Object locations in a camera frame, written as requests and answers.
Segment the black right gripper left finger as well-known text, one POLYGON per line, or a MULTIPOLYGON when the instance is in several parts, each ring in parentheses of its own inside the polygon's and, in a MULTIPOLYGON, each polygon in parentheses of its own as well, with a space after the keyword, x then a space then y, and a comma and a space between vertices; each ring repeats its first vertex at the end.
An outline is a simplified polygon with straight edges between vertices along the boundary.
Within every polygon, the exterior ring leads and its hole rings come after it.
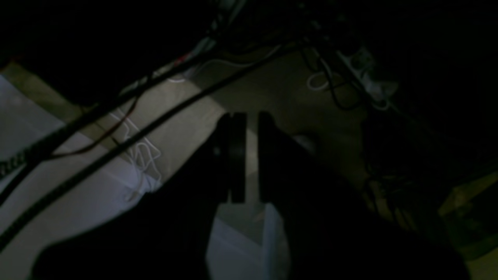
POLYGON ((244 202, 247 115, 226 113, 176 174, 138 204, 44 249, 35 280, 208 280, 217 208, 244 202))

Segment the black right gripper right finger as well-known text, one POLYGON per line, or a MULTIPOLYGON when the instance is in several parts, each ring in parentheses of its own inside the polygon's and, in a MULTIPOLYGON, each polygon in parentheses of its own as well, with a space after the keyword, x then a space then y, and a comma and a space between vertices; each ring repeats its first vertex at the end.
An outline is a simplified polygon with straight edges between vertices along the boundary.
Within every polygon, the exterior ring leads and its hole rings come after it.
POLYGON ((260 198, 280 214, 290 280, 469 280, 462 258, 369 211, 270 113, 258 115, 260 198))

